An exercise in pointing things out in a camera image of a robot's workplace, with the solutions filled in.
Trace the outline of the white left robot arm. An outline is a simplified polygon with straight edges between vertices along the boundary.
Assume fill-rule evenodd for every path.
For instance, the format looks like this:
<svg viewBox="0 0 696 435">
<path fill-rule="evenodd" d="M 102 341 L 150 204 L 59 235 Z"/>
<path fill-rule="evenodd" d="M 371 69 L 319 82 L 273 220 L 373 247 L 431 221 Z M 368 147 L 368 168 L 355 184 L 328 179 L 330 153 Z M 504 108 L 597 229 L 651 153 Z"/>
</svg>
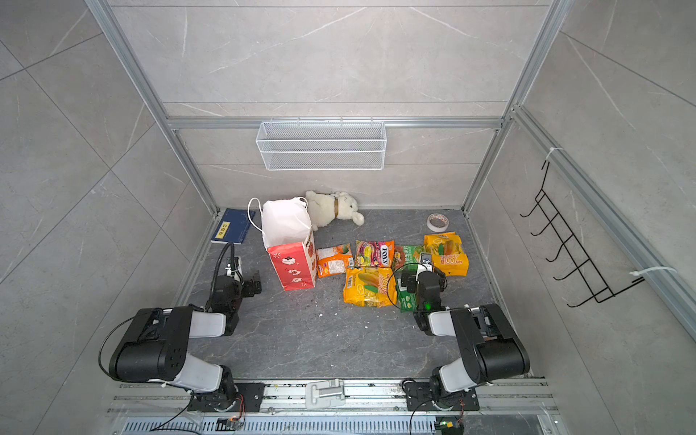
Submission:
<svg viewBox="0 0 696 435">
<path fill-rule="evenodd" d="M 250 279 L 219 275 L 204 308 L 143 308 L 127 320 L 128 329 L 105 370 L 117 382 L 157 382 L 199 397 L 237 395 L 228 367 L 211 364 L 189 352 L 189 341 L 233 335 L 242 301 L 262 292 L 259 273 Z"/>
</svg>

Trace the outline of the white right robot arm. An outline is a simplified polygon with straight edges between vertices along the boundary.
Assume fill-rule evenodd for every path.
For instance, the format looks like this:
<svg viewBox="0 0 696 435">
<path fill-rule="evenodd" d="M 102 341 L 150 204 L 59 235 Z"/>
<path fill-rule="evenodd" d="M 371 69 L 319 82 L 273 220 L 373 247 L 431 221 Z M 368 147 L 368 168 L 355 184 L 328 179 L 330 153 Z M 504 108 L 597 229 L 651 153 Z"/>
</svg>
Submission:
<svg viewBox="0 0 696 435">
<path fill-rule="evenodd" d="M 431 375 L 435 404 L 450 407 L 455 397 L 480 385 L 529 372 L 529 354 L 498 304 L 447 308 L 440 297 L 444 273 L 420 266 L 402 277 L 418 328 L 429 336 L 455 338 L 460 352 Z"/>
</svg>

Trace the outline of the large yellow snack bag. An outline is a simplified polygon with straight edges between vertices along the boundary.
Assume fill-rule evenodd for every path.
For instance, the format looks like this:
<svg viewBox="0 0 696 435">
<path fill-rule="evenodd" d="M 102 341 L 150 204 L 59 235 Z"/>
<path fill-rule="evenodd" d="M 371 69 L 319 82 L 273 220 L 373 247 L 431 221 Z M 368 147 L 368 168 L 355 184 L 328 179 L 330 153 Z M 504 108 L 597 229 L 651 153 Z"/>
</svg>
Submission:
<svg viewBox="0 0 696 435">
<path fill-rule="evenodd" d="M 426 235 L 424 246 L 435 268 L 446 276 L 465 277 L 468 274 L 469 259 L 456 232 Z"/>
</svg>

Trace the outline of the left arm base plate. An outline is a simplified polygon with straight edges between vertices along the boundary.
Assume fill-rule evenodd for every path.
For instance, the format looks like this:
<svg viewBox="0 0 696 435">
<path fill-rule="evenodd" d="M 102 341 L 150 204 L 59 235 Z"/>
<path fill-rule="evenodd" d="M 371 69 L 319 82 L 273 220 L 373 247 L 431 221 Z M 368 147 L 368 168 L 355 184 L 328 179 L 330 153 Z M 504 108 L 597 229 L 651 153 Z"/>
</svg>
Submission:
<svg viewBox="0 0 696 435">
<path fill-rule="evenodd" d="M 187 411 L 195 413 L 258 413 L 264 398 L 266 384 L 241 382 L 231 389 L 223 385 L 212 393 L 194 393 Z"/>
</svg>

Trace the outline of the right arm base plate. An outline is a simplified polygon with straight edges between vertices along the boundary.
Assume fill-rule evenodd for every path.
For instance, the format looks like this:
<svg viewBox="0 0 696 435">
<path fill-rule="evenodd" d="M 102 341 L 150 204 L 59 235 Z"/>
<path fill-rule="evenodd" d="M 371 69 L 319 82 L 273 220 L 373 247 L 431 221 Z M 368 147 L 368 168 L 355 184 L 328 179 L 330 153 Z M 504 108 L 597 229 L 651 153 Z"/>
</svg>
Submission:
<svg viewBox="0 0 696 435">
<path fill-rule="evenodd" d="M 405 379 L 401 382 L 409 411 L 478 411 L 480 404 L 476 391 L 447 393 L 430 382 Z"/>
</svg>

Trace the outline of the colourful orange candy bag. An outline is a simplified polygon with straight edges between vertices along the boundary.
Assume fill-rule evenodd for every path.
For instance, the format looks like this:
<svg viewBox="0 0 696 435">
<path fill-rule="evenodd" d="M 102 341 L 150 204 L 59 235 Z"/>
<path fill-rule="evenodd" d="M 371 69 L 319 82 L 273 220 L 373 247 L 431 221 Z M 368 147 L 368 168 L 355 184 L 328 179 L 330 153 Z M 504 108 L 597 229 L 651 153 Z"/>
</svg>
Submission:
<svg viewBox="0 0 696 435">
<path fill-rule="evenodd" d="M 355 264 L 359 268 L 391 268 L 395 254 L 395 242 L 356 241 Z"/>
</svg>

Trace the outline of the orange yellow snack bag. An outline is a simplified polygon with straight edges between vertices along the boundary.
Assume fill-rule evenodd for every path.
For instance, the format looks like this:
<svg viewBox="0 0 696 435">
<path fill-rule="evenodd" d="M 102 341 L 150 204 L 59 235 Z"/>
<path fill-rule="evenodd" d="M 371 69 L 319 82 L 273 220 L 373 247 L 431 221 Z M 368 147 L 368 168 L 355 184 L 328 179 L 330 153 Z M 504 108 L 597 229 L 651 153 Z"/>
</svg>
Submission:
<svg viewBox="0 0 696 435">
<path fill-rule="evenodd" d="M 343 290 L 346 304 L 360 307 L 397 306 L 393 270 L 390 268 L 352 268 L 346 272 Z"/>
</svg>

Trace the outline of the strawberry print paper bag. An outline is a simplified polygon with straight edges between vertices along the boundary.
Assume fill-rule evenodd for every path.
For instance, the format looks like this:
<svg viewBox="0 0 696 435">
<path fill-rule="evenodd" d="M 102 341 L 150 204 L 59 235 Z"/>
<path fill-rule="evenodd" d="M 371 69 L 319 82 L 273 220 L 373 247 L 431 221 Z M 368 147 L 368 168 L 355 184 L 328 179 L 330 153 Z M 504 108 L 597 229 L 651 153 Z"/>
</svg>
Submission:
<svg viewBox="0 0 696 435">
<path fill-rule="evenodd" d="M 311 289 L 317 278 L 312 222 L 304 197 L 248 203 L 248 220 L 261 234 L 285 291 Z"/>
</svg>

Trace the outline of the green corn chip bag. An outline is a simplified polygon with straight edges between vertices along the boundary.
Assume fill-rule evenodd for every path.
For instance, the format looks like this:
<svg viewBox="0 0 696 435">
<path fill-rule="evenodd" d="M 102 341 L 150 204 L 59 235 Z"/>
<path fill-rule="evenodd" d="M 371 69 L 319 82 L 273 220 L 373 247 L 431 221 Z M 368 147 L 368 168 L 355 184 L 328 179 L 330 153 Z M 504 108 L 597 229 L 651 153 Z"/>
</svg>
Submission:
<svg viewBox="0 0 696 435">
<path fill-rule="evenodd" d="M 393 271 L 397 271 L 403 266 L 407 266 L 408 268 L 417 266 L 421 262 L 421 255 L 423 252 L 424 246 L 422 245 L 396 246 L 391 268 Z"/>
</svg>

